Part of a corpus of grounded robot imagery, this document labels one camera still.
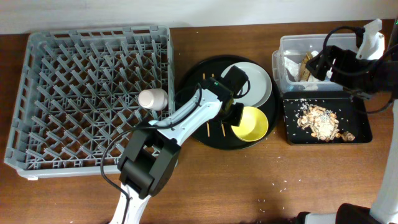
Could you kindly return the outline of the food scraps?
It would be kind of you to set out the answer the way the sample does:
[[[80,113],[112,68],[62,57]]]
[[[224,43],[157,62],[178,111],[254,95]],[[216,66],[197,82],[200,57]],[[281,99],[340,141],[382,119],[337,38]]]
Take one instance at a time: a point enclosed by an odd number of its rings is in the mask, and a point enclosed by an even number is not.
[[[355,135],[339,128],[337,115],[322,106],[303,103],[296,113],[297,127],[320,141],[341,139],[343,142],[355,140]]]

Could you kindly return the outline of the pink plastic cup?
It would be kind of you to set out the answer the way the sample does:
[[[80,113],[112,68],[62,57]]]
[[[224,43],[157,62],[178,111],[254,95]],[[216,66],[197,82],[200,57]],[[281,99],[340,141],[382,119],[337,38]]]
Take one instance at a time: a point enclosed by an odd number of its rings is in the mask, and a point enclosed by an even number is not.
[[[161,88],[142,90],[138,102],[145,109],[161,111],[168,105],[168,94]]]

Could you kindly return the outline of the white round plate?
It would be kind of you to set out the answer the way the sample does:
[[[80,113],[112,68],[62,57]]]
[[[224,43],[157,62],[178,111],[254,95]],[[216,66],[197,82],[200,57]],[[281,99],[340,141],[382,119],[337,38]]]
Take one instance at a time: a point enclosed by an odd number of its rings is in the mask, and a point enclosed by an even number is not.
[[[235,103],[242,103],[244,106],[260,107],[271,95],[272,82],[269,74],[255,63],[238,62],[228,66],[221,74],[225,77],[231,67],[236,66],[248,76],[251,87],[248,94],[242,98],[234,99]]]

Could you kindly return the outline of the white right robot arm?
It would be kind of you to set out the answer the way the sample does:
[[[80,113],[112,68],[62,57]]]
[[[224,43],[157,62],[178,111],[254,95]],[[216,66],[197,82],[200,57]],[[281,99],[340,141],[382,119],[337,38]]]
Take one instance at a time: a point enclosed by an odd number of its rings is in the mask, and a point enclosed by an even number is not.
[[[341,30],[356,37],[356,50],[331,45],[329,39]],[[382,21],[354,27],[339,26],[324,36],[320,53],[306,68],[319,80],[331,72],[330,81],[349,95],[364,100],[388,93],[388,101],[375,114],[391,110],[391,143],[379,192],[371,206],[341,204],[333,213],[307,213],[305,223],[397,223],[397,45],[386,45]]]

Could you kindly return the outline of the white paper napkin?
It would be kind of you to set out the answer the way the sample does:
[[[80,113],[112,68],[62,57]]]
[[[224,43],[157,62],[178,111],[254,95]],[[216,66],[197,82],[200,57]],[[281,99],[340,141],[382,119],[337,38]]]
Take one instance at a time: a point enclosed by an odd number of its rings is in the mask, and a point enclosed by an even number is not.
[[[318,55],[317,51],[312,51],[310,52],[314,56]],[[299,55],[298,60],[295,62],[288,57],[284,57],[284,66],[285,69],[290,73],[290,76],[294,79],[295,82],[300,82],[299,81],[299,68],[300,64],[302,63],[302,60],[304,58],[305,54]],[[311,73],[310,73],[310,78],[308,81],[301,81],[304,83],[304,87],[306,90],[317,90],[318,86],[316,82],[318,82],[318,79],[316,79]]]

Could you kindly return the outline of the yellow bowl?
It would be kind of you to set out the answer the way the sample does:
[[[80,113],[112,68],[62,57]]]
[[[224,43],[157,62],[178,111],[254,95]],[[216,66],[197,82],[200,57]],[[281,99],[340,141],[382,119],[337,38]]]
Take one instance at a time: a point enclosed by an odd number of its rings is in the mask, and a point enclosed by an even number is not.
[[[234,135],[244,142],[262,139],[269,129],[267,116],[258,108],[245,106],[238,126],[231,127]]]

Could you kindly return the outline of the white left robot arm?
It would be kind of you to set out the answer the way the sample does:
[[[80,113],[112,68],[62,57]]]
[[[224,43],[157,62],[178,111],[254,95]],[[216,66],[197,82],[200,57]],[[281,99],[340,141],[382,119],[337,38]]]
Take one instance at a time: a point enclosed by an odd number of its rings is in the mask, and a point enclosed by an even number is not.
[[[248,84],[247,78],[202,80],[191,99],[172,116],[129,129],[132,136],[117,164],[121,184],[109,181],[121,193],[111,223],[139,223],[149,199],[171,178],[182,144],[201,125],[211,119],[240,123],[243,104],[234,99]]]

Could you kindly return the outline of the brown wrapper waste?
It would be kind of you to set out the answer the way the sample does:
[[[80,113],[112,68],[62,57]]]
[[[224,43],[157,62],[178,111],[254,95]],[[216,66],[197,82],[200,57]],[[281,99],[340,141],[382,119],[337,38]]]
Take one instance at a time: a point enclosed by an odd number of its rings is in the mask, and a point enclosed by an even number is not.
[[[306,68],[307,62],[313,58],[313,55],[310,52],[307,52],[300,64],[299,72],[298,72],[298,80],[308,81],[310,78],[310,71]]]

